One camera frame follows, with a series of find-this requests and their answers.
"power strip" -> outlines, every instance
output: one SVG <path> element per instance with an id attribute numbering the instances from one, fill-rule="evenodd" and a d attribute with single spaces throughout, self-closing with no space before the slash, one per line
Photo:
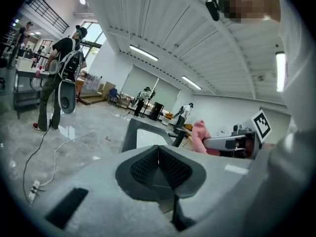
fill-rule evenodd
<path id="1" fill-rule="evenodd" d="M 40 186 L 40 182 L 38 180 L 35 180 L 34 184 L 32 185 L 30 194 L 29 194 L 30 204 L 33 203 L 33 200 L 34 200 L 34 198 L 36 196 L 36 193 L 38 192 L 39 186 Z"/>

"white box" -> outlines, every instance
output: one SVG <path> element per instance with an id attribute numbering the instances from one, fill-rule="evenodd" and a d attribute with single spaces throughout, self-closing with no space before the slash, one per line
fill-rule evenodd
<path id="1" fill-rule="evenodd" d="M 16 66 L 19 71 L 32 71 L 33 61 L 27 58 L 18 57 Z"/>

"black and white square marker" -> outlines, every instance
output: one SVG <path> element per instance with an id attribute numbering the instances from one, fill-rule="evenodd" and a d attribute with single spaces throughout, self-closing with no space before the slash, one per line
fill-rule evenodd
<path id="1" fill-rule="evenodd" d="M 263 143 L 268 135 L 272 132 L 272 129 L 264 112 L 261 110 L 255 116 L 253 116 L 252 122 L 256 128 L 260 142 Z"/>

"white tape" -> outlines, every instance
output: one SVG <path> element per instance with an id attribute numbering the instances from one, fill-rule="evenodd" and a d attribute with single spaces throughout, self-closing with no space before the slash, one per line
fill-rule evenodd
<path id="1" fill-rule="evenodd" d="M 229 172 L 236 173 L 236 174 L 240 174 L 240 175 L 246 175 L 246 174 L 248 174 L 248 171 L 249 171 L 246 168 L 241 168 L 241 167 L 237 167 L 237 166 L 233 166 L 233 165 L 229 165 L 229 164 L 225 166 L 225 170 L 229 171 Z"/>

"black t-shirt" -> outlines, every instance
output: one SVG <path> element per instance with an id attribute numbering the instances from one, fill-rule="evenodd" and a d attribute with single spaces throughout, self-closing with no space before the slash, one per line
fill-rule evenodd
<path id="1" fill-rule="evenodd" d="M 25 39 L 25 27 L 21 27 L 20 28 L 20 31 L 19 31 L 19 33 L 21 34 L 21 37 L 20 37 L 20 39 L 19 39 L 19 42 L 18 42 L 18 44 L 22 44 L 23 43 L 23 41 L 24 41 L 24 39 Z"/>
<path id="2" fill-rule="evenodd" d="M 80 44 L 79 44 L 80 40 L 75 39 L 75 41 L 76 41 L 75 50 L 79 50 L 80 49 Z M 73 50 L 73 41 L 70 38 L 63 38 L 53 45 L 53 50 L 55 50 L 55 49 L 59 53 L 57 60 L 62 61 L 64 59 L 64 57 Z"/>

